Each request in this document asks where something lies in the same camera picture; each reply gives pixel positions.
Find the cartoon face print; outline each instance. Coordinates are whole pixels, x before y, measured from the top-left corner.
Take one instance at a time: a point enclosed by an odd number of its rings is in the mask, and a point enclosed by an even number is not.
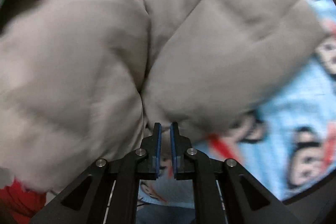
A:
[[[159,201],[163,201],[165,202],[165,200],[163,198],[161,198],[153,189],[152,185],[148,184],[148,182],[146,181],[141,181],[140,182],[140,187],[141,190],[148,196],[150,196],[153,199],[159,200]]]
[[[167,172],[169,178],[172,177],[173,165],[171,159],[167,159],[166,157],[161,155],[159,177],[162,177],[165,172]]]
[[[264,122],[257,118],[255,111],[251,111],[234,123],[224,136],[210,135],[210,151],[219,160],[233,158],[243,164],[244,160],[240,154],[238,143],[257,143],[263,140],[265,135]]]
[[[309,127],[299,128],[294,136],[296,148],[291,156],[288,170],[290,189],[300,187],[315,179],[323,161],[323,147]]]
[[[265,133],[264,123],[257,118],[255,111],[251,111],[230,127],[228,135],[236,142],[256,143],[265,137]]]
[[[316,49],[316,54],[327,72],[336,75],[336,39],[334,36],[325,39]]]

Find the light blue fabric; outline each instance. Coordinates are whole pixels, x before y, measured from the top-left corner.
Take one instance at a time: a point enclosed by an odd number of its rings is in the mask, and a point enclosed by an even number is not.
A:
[[[336,22],[336,6],[332,0],[307,0],[323,22]],[[297,187],[290,186],[289,177],[300,178],[302,165],[294,163],[302,144],[296,143],[298,131],[309,128],[311,133],[303,135],[318,143],[317,150],[325,153],[328,125],[336,122],[336,95],[334,80],[317,58],[312,57],[308,64],[277,95],[261,105],[256,114],[267,130],[265,138],[256,143],[239,142],[237,146],[244,159],[245,168],[251,172],[278,199],[284,200],[311,187],[336,168],[335,147],[333,162],[311,180]],[[224,160],[214,153],[209,141],[194,144],[194,147],[210,157]],[[151,185],[158,199],[153,199],[139,191],[143,201],[168,206],[193,207],[191,181],[175,181],[165,174]]]

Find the gray puffer jacket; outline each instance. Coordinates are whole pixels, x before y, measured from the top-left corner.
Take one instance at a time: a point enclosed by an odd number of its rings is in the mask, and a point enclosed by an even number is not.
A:
[[[305,0],[6,0],[0,166],[61,188],[137,148],[154,122],[225,132],[326,36]]]

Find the metal screw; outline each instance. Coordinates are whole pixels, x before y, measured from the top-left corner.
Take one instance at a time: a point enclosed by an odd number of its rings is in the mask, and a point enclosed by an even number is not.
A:
[[[237,162],[234,159],[228,159],[226,160],[226,164],[230,167],[235,167],[237,165]]]
[[[142,149],[142,148],[139,148],[135,151],[135,153],[138,155],[138,156],[143,156],[146,154],[146,150]]]
[[[103,167],[103,166],[106,165],[106,160],[104,160],[104,159],[99,159],[99,160],[96,161],[96,165],[97,165],[98,167]]]
[[[197,154],[197,150],[195,148],[188,148],[187,149],[187,153],[191,156],[196,155]]]

